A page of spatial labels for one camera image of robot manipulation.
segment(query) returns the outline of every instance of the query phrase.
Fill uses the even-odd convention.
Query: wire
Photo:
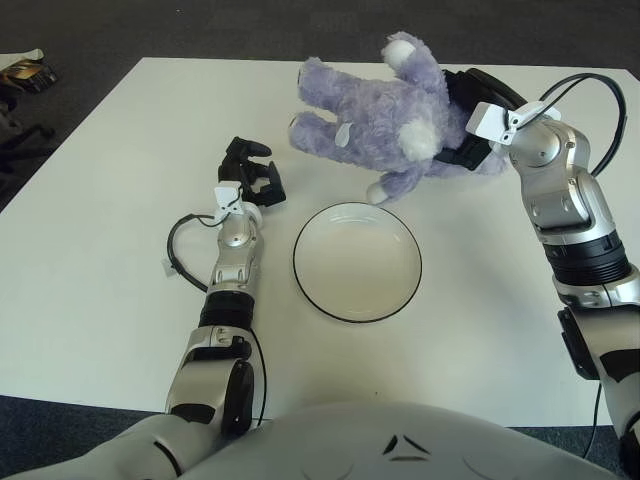
[[[605,75],[600,75],[598,73],[578,73],[576,75],[571,75],[571,76],[569,76],[567,78],[564,78],[564,79],[560,80],[556,84],[554,84],[551,87],[549,87],[549,89],[547,89],[547,91],[544,92],[540,96],[540,100],[542,100],[542,101],[546,100],[549,95],[551,95],[553,92],[555,92],[562,85],[564,85],[566,83],[569,83],[569,82],[573,82],[573,83],[571,85],[569,85],[567,88],[565,88],[562,91],[562,93],[560,93],[560,95],[558,95],[556,98],[554,98],[553,101],[551,101],[544,108],[544,110],[542,110],[540,113],[538,113],[537,115],[532,117],[525,124],[520,125],[520,127],[518,127],[518,130],[526,127],[527,125],[529,125],[533,121],[535,121],[538,118],[540,118],[551,107],[553,107],[556,103],[558,103],[560,101],[560,99],[562,99],[562,97],[564,97],[567,93],[569,93],[569,91],[573,87],[575,87],[579,83],[582,83],[583,81],[588,80],[590,78],[594,79],[594,80],[598,80],[598,81],[604,83],[607,87],[609,87],[609,90],[611,90],[611,92],[613,93],[613,96],[615,97],[616,102],[618,104],[618,123],[616,125],[615,133],[613,134],[613,140],[611,141],[611,145],[609,146],[609,149],[605,152],[604,156],[602,157],[602,160],[600,160],[600,162],[591,171],[591,175],[593,175],[594,177],[597,177],[600,173],[602,173],[602,171],[605,168],[607,168],[607,166],[609,165],[609,163],[613,159],[614,155],[618,151],[618,148],[620,147],[620,143],[622,142],[622,136],[624,135],[624,128],[625,128],[626,123],[627,123],[627,104],[626,104],[625,99],[624,99],[624,94],[622,93],[622,89],[620,88],[620,86],[612,78],[609,78],[609,77],[607,77]]]
[[[189,215],[185,215],[184,217],[182,217],[180,220],[178,220],[175,225],[173,227],[171,227],[171,230],[169,231],[169,236],[167,237],[167,256],[169,257],[169,262],[171,263],[171,267],[178,272],[179,275],[182,275],[182,277],[189,282],[191,285],[193,285],[194,287],[196,287],[199,290],[202,290],[203,292],[207,291],[207,285],[204,284],[203,282],[201,282],[200,280],[198,280],[196,277],[194,277],[193,275],[191,275],[186,268],[184,268],[184,266],[182,265],[182,262],[180,261],[180,259],[176,256],[174,250],[173,250],[173,238],[176,235],[176,232],[178,231],[178,229],[184,225],[187,222],[190,222],[193,219],[197,219],[200,223],[202,223],[203,225],[207,226],[207,227],[217,227],[218,225],[221,225],[229,216],[229,214],[227,213],[222,220],[220,220],[218,223],[215,223],[213,225],[210,224],[205,224],[201,218],[213,218],[211,215],[196,215],[194,213],[190,213]]]
[[[505,108],[504,112],[502,113],[502,125],[505,130],[509,130],[511,128],[509,126],[509,109],[508,108]]]
[[[264,354],[262,353],[262,345],[260,345],[260,340],[258,340],[258,336],[256,332],[253,331],[253,328],[249,328],[249,332],[253,335],[253,339],[256,341],[256,346],[258,347],[258,353],[260,353],[260,363],[262,365],[262,407],[260,408],[260,417],[258,417],[258,426],[262,425],[262,420],[264,420],[264,409],[267,405],[267,367],[264,363]]]
[[[582,454],[582,458],[587,458],[589,455],[589,451],[593,446],[593,441],[596,438],[596,430],[598,427],[598,408],[600,407],[600,394],[602,393],[602,384],[598,385],[598,393],[596,394],[596,405],[593,409],[593,426],[591,427],[591,438],[589,439],[589,443],[587,444],[587,448],[584,449],[584,453]]]

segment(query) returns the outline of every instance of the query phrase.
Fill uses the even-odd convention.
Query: white label tag
[[[336,145],[339,147],[346,147],[349,144],[349,129],[353,125],[353,122],[347,122],[340,125],[336,132]]]

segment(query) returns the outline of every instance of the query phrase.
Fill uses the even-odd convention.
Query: plate
[[[293,270],[302,292],[324,313],[375,322],[409,303],[420,284],[422,257],[395,215],[366,203],[341,203],[302,228]]]

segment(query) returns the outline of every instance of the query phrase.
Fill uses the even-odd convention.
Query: floor
[[[637,0],[13,0],[0,4],[0,51],[44,50],[60,81],[20,95],[14,114],[54,127],[59,143],[142,56],[375,62],[385,35],[406,30],[442,63],[613,67],[640,77],[639,20]],[[0,174],[0,210],[43,161]],[[146,415],[0,397],[0,477],[82,454]],[[572,452],[589,435],[523,431]],[[600,428],[590,459],[620,473],[616,456],[613,430]]]

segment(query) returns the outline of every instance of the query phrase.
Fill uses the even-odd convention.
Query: stuffed animal
[[[308,59],[298,74],[300,98],[333,112],[337,122],[304,112],[289,127],[291,145],[303,152],[386,172],[367,190],[374,204],[398,199],[425,175],[468,172],[434,160],[443,148],[460,146],[469,114],[450,101],[431,51],[404,32],[388,40],[382,56],[396,73],[392,81],[360,79],[318,58]],[[503,159],[490,155],[475,172],[492,175],[505,166]]]

